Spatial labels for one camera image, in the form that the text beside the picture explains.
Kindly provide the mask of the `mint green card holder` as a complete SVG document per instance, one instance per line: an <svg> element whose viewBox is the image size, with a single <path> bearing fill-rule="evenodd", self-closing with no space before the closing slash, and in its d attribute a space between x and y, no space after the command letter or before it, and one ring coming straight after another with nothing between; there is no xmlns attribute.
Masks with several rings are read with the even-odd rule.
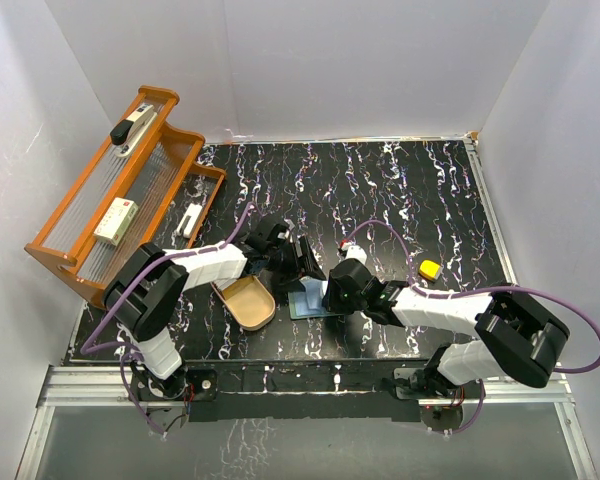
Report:
<svg viewBox="0 0 600 480"><path fill-rule="evenodd" d="M300 280L300 286L299 291L288 293L289 312L292 320L336 316L336 313L329 312L322 305L328 286L326 280L304 277Z"/></svg>

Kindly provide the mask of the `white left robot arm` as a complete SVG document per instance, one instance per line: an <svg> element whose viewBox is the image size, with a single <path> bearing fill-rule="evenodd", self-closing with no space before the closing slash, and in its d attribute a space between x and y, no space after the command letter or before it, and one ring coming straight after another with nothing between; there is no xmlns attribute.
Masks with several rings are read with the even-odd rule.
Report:
<svg viewBox="0 0 600 480"><path fill-rule="evenodd" d="M283 292L305 292L310 279L324 289L326 276L308 239L290 230L288 223L266 216L254 229L236 228L214 245L163 250L145 243L133 253L105 289L103 304L130 334L144 385L166 399L185 390L184 362L168 328L183 292L211 285L238 325L255 331L276 310L260 272L269 272Z"/></svg>

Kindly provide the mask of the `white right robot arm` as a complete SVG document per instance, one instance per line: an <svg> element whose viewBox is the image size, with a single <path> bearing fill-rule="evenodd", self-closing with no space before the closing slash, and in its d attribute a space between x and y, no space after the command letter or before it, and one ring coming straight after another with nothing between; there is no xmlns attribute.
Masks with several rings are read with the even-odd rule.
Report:
<svg viewBox="0 0 600 480"><path fill-rule="evenodd" d="M381 281L355 258L330 270L323 307L363 313L381 325L427 327L469 336L439 346L421 369L394 379L403 390L440 397L477 380L508 376L543 388L570 336L568 327L529 294L512 288L476 295Z"/></svg>

